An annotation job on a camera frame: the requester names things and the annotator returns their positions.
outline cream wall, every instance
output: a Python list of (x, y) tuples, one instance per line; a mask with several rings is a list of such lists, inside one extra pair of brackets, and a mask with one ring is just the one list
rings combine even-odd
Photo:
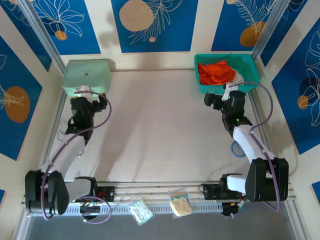
[(194, 68), (195, 54), (209, 53), (225, 0), (199, 0), (190, 52), (122, 53), (110, 0), (85, 0), (101, 54), (63, 55), (74, 59), (110, 59), (111, 70)]
[(25, 175), (29, 170), (38, 168), (46, 150), (62, 90), (62, 77), (54, 65), (49, 72), (44, 69), (1, 7), (0, 36), (42, 86), (19, 159), (14, 161), (0, 154), (0, 189), (6, 192), (0, 209), (0, 239), (6, 240), (10, 238), (18, 220), (18, 212), (25, 193)]
[[(320, 181), (320, 145), (299, 155), (271, 82), (319, 17), (319, 0), (308, 0), (268, 65), (260, 69), (261, 83), (271, 91), (274, 99), (274, 112), (268, 122), (267, 134), (275, 153), (289, 162), (289, 178), (313, 240), (320, 239), (320, 206), (311, 187), (312, 183)], [(263, 89), (257, 88), (257, 92), (264, 114), (268, 116), (270, 100)]]

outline gray floor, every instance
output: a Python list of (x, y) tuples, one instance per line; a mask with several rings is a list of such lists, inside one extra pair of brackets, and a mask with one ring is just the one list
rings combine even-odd
[(49, 222), (33, 217), (27, 240), (292, 240), (284, 212), (255, 203), (234, 219), (220, 213), (193, 214), (173, 219), (158, 214), (142, 226), (131, 215), (114, 215), (103, 224), (84, 223), (79, 216), (55, 216)]

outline white table surface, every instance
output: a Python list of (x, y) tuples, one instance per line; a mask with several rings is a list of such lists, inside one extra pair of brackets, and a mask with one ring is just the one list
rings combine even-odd
[[(194, 70), (113, 72), (107, 97), (111, 118), (94, 130), (65, 180), (94, 176), (99, 181), (209, 181), (248, 172), (247, 158), (231, 153), (233, 139), (221, 112), (205, 106)], [(108, 111), (96, 113), (95, 125)], [(245, 116), (255, 123), (248, 96)], [(61, 130), (70, 117), (67, 98)], [(60, 143), (56, 135), (51, 154)]]

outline wall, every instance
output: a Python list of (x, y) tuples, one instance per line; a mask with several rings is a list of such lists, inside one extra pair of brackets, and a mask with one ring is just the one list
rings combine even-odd
[[(50, 68), (46, 69), (43, 62), (39, 60), (43, 59), (41, 58), (41, 54), (36, 55), (34, 50), (30, 48), (27, 41), (25, 41), (2, 7), (0, 7), (0, 22), (1, 39), (3, 39), (14, 52), (12, 56), (7, 57), (7, 62), (0, 71), (0, 84), (3, 86), (10, 83), (18, 85), (20, 81), (21, 84), (25, 84), (26, 88), (30, 90), (28, 92), (30, 112), (29, 114), (27, 113), (27, 119), (30, 120), (30, 122), (28, 122), (29, 124), (26, 126), (26, 135), (23, 134), (20, 136), (20, 139), (22, 138), (23, 140), (22, 148), (20, 151), (17, 149), (17, 158), (13, 156), (8, 157), (10, 154), (4, 155), (0, 153), (0, 189), (5, 191), (0, 205), (0, 239), (6, 240), (10, 238), (17, 221), (16, 218), (25, 192), (25, 175), (29, 170), (38, 168), (43, 152), (45, 151), (47, 138), (51, 131), (57, 104), (60, 99), (62, 77), (53, 64)], [(4, 51), (3, 46), (1, 43), (0, 52)], [(14, 55), (19, 58), (19, 60), (17, 58), (14, 62), (17, 64), (16, 68), (7, 71), (7, 64), (10, 63)], [(23, 72), (27, 72), (32, 78), (36, 79), (38, 82), (35, 85), (37, 86), (36, 89), (40, 89), (41, 91), (39, 99), (35, 100), (36, 106), (33, 114), (31, 111), (32, 102), (34, 103), (32, 91), (36, 89), (32, 88), (28, 79), (24, 78)], [(7, 77), (4, 78), (4, 73), (6, 76), (16, 76), (16, 73), (21, 74), (22, 79), (16, 79), (14, 77), (9, 79)], [(12, 102), (10, 104), (10, 108), (15, 106)], [(14, 122), (13, 120), (15, 118), (8, 113), (7, 107), (9, 109), (8, 105), (0, 109), (0, 144), (1, 146), (5, 145), (8, 146), (8, 148), (12, 148), (15, 141), (12, 140), (12, 136), (8, 134), (8, 130), (10, 130), (12, 134), (17, 134), (17, 129), (26, 122)]]
[[(103, 58), (109, 59), (112, 70), (141, 70), (193, 68), (197, 53), (250, 53), (276, 1), (68, 0), (63, 5), (69, 3), (68, 9), (76, 13), (68, 22), (57, 24), (48, 20), (52, 15), (48, 10), (39, 7), (44, 2), (53, 0), (32, 4), (65, 64), (74, 59)], [(153, 17), (158, 12), (161, 14), (155, 25)], [(150, 19), (153, 24), (144, 32)]]
[[(277, 77), (279, 73), (283, 74), (282, 68), (314, 24), (318, 21), (319, 17), (320, 2), (318, 0), (308, 0), (292, 26), (289, 28), (289, 31), (281, 41), (279, 47), (268, 61), (266, 67), (263, 67), (264, 64), (262, 61), (259, 62), (261, 64), (261, 82), (269, 89), (272, 94), (272, 98), (274, 99), (274, 111), (267, 125), (267, 134), (268, 136), (272, 136), (270, 139), (271, 145), (276, 155), (286, 158), (289, 162), (289, 178), (296, 194), (298, 204), (302, 212), (302, 217), (304, 218), (311, 235), (311, 239), (320, 239), (320, 231), (318, 231), (320, 207), (311, 188), (312, 183), (320, 180), (318, 163), (320, 145), (317, 145), (303, 153), (301, 151), (299, 154), (296, 142), (294, 141), (291, 133), (292, 129), (289, 128), (284, 115), (283, 108), (286, 108), (287, 106), (280, 105), (273, 87), (275, 84), (272, 85), (272, 81), (275, 78), (279, 78)], [(306, 52), (303, 54), (304, 56), (302, 56), (302, 61), (304, 62)], [(278, 98), (290, 98), (295, 95), (296, 92), (299, 92), (299, 89), (296, 89), (295, 87), (296, 79), (294, 76), (299, 75), (302, 70), (305, 72), (304, 65), (293, 65), (291, 72), (285, 72), (287, 77), (277, 79), (277, 81), (279, 81), (277, 88), (286, 90), (284, 91), (284, 94), (278, 95)], [(270, 100), (263, 89), (257, 88), (257, 92), (259, 96), (259, 104), (262, 106), (265, 116), (268, 116), (270, 111)], [(292, 104), (296, 106), (296, 110), (299, 110), (297, 102), (298, 97)], [(303, 129), (303, 123), (304, 122), (301, 119), (296, 119), (297, 128)], [(319, 127), (315, 126), (314, 131), (316, 133), (320, 133)], [(305, 136), (302, 140), (313, 141), (314, 139), (308, 139), (308, 136)]]

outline robotic arm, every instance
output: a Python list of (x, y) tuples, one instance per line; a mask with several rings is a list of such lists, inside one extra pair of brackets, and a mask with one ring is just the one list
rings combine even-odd
[(230, 200), (241, 193), (251, 202), (276, 201), (276, 190), (271, 169), (266, 156), (274, 167), (280, 201), (288, 197), (289, 165), (283, 158), (277, 158), (261, 139), (251, 130), (252, 123), (244, 116), (245, 93), (238, 87), (226, 85), (223, 96), (206, 93), (204, 103), (221, 111), (224, 128), (239, 143), (250, 162), (247, 176), (240, 174), (224, 174), (219, 185), (207, 189), (211, 192), (211, 200)]
[[(66, 173), (77, 155), (84, 149), (93, 133), (95, 113), (106, 109), (107, 101), (99, 96), (99, 101), (92, 100), (89, 86), (83, 86), (75, 91), (77, 97), (70, 100), (72, 117), (68, 121), (68, 127), (65, 132), (68, 143), (63, 151), (60, 151), (62, 143), (58, 148), (58, 157), (54, 165), (49, 170), (48, 177), (45, 182), (44, 189), (44, 205), (45, 212), (48, 215), (63, 214), (68, 204), (81, 196), (96, 196), (97, 182), (93, 177), (77, 177), (72, 182), (65, 183)], [(45, 172), (52, 159), (56, 155), (54, 153), (47, 163), (45, 163), (37, 171), (29, 171), (25, 176), (25, 206), (30, 213), (42, 213), (41, 207), (41, 185)]]

